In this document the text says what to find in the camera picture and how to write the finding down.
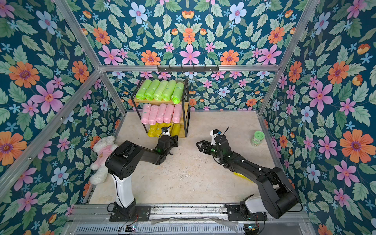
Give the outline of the yellow roll top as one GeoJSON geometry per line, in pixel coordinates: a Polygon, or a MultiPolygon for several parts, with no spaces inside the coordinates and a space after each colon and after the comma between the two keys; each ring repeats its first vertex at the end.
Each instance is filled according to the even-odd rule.
{"type": "Polygon", "coordinates": [[[171,137],[178,136],[179,133],[180,133],[180,129],[181,129],[181,125],[178,124],[178,123],[175,123],[175,124],[172,126],[172,130],[170,131],[170,136],[171,136],[171,137]]]}

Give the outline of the yellow roll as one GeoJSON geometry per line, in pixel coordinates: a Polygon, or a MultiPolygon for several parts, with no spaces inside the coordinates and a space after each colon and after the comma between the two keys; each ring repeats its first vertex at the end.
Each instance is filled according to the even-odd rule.
{"type": "Polygon", "coordinates": [[[252,182],[251,179],[247,178],[246,176],[244,176],[244,175],[242,175],[242,174],[240,174],[240,173],[236,173],[236,172],[234,172],[234,175],[237,176],[237,177],[240,177],[240,178],[242,178],[242,179],[244,179],[244,180],[247,180],[247,181],[249,181],[249,182],[252,182]]]}
{"type": "Polygon", "coordinates": [[[172,130],[170,131],[170,136],[171,136],[171,137],[178,136],[179,133],[180,133],[180,129],[181,129],[181,125],[178,124],[178,123],[175,123],[175,124],[172,126],[172,130]]]}
{"type": "Polygon", "coordinates": [[[164,126],[162,127],[162,135],[171,136],[171,128],[172,125],[170,123],[164,123],[164,126]]]}

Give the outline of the yellow roll diagonal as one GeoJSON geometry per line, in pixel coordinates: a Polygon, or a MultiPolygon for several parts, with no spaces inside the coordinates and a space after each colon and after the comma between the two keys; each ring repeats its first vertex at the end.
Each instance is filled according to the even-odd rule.
{"type": "Polygon", "coordinates": [[[159,123],[155,131],[155,137],[159,137],[162,134],[162,128],[165,126],[165,123],[159,123]]]}
{"type": "Polygon", "coordinates": [[[147,135],[151,138],[154,138],[156,136],[156,131],[157,131],[157,127],[158,127],[158,123],[156,123],[155,125],[151,125],[150,128],[149,128],[149,131],[147,133],[147,135]]]}

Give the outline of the pink roll bottom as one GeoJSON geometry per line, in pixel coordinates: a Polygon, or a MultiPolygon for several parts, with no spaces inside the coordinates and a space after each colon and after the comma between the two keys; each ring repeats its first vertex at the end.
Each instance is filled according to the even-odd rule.
{"type": "Polygon", "coordinates": [[[182,118],[183,108],[181,104],[176,104],[174,107],[174,113],[172,116],[173,123],[179,123],[182,118]]]}

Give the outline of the pink roll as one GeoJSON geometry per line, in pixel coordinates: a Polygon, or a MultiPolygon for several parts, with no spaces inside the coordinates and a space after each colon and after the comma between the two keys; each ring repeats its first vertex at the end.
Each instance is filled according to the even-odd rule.
{"type": "Polygon", "coordinates": [[[156,116],[157,123],[164,123],[164,115],[165,115],[166,108],[167,108],[167,105],[164,103],[159,105],[157,116],[156,116]]]}
{"type": "Polygon", "coordinates": [[[142,124],[148,124],[149,123],[149,116],[151,112],[151,107],[152,105],[147,103],[143,106],[142,108],[142,117],[141,117],[141,122],[142,124]]]}
{"type": "Polygon", "coordinates": [[[172,116],[173,123],[179,123],[182,118],[183,108],[181,104],[176,104],[174,107],[174,113],[172,116]]]}
{"type": "Polygon", "coordinates": [[[164,114],[164,123],[171,123],[172,116],[174,113],[174,105],[173,104],[168,104],[166,109],[165,109],[165,114],[164,114]]]}
{"type": "Polygon", "coordinates": [[[156,118],[158,114],[159,106],[152,105],[149,113],[148,124],[155,125],[157,123],[156,118]]]}

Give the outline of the wooden three-tier shelf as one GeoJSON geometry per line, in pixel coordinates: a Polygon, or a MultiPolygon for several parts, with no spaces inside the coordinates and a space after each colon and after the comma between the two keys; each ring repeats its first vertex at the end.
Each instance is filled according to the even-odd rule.
{"type": "Polygon", "coordinates": [[[143,79],[131,96],[141,123],[151,138],[167,128],[172,136],[185,138],[189,127],[188,80],[183,82],[143,79]]]}

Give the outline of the green roll diagonal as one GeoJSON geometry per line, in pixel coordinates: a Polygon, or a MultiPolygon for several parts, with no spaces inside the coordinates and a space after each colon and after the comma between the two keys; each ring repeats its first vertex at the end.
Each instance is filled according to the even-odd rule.
{"type": "Polygon", "coordinates": [[[171,96],[171,101],[174,104],[178,104],[181,102],[183,91],[184,91],[184,83],[182,82],[176,83],[174,91],[171,96]]]}
{"type": "Polygon", "coordinates": [[[151,85],[152,81],[150,79],[146,79],[143,81],[142,85],[139,87],[139,90],[136,93],[136,98],[139,100],[145,100],[146,98],[146,91],[151,85]]]}

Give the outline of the green roll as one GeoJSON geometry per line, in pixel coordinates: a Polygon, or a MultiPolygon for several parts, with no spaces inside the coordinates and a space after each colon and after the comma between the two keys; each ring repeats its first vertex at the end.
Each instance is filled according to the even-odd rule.
{"type": "Polygon", "coordinates": [[[162,92],[162,99],[163,99],[163,101],[170,101],[171,100],[171,97],[172,97],[172,94],[174,92],[175,86],[176,86],[176,81],[175,80],[170,80],[167,83],[165,89],[162,92]]]}
{"type": "Polygon", "coordinates": [[[165,88],[167,87],[168,85],[168,81],[167,80],[163,80],[160,82],[159,86],[157,87],[157,89],[155,90],[154,94],[153,94],[153,98],[157,101],[162,101],[162,93],[163,91],[165,90],[165,88]]]}
{"type": "Polygon", "coordinates": [[[155,80],[151,81],[149,87],[145,91],[145,98],[147,100],[153,100],[154,99],[154,93],[157,90],[157,88],[159,87],[159,85],[160,85],[159,80],[155,79],[155,80]]]}

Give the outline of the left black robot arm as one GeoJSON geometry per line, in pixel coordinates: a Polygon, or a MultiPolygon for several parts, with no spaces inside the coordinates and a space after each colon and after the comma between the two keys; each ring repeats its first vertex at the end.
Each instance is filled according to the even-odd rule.
{"type": "Polygon", "coordinates": [[[116,187],[116,205],[128,209],[135,203],[132,193],[132,174],[139,162],[161,165],[172,148],[178,147],[178,136],[162,135],[154,149],[125,141],[107,158],[105,166],[113,176],[116,187]]]}

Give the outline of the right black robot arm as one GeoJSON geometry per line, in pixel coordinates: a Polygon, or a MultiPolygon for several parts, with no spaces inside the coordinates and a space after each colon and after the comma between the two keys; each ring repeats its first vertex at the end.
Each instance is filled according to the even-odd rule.
{"type": "Polygon", "coordinates": [[[298,194],[280,168],[263,167],[245,159],[232,151],[225,135],[212,140],[197,142],[198,150],[213,156],[224,168],[244,176],[258,187],[259,196],[251,195],[240,202],[243,217],[250,218],[253,214],[266,212],[279,219],[300,203],[298,194]]]}

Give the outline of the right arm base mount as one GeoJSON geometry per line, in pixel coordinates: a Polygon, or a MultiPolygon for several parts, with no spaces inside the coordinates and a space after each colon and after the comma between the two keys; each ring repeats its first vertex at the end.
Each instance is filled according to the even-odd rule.
{"type": "Polygon", "coordinates": [[[248,196],[247,198],[240,201],[238,205],[225,204],[224,207],[227,209],[227,216],[229,221],[266,221],[267,214],[266,209],[263,207],[260,196],[255,196],[254,194],[248,196]],[[249,206],[256,207],[258,211],[251,211],[249,206]]]}

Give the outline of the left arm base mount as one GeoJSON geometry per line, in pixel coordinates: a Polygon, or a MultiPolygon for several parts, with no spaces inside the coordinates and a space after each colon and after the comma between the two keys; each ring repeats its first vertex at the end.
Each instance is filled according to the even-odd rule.
{"type": "Polygon", "coordinates": [[[128,208],[123,208],[117,203],[111,203],[107,206],[107,211],[110,213],[111,222],[126,222],[126,221],[148,221],[151,215],[151,206],[140,206],[131,204],[128,208]]]}

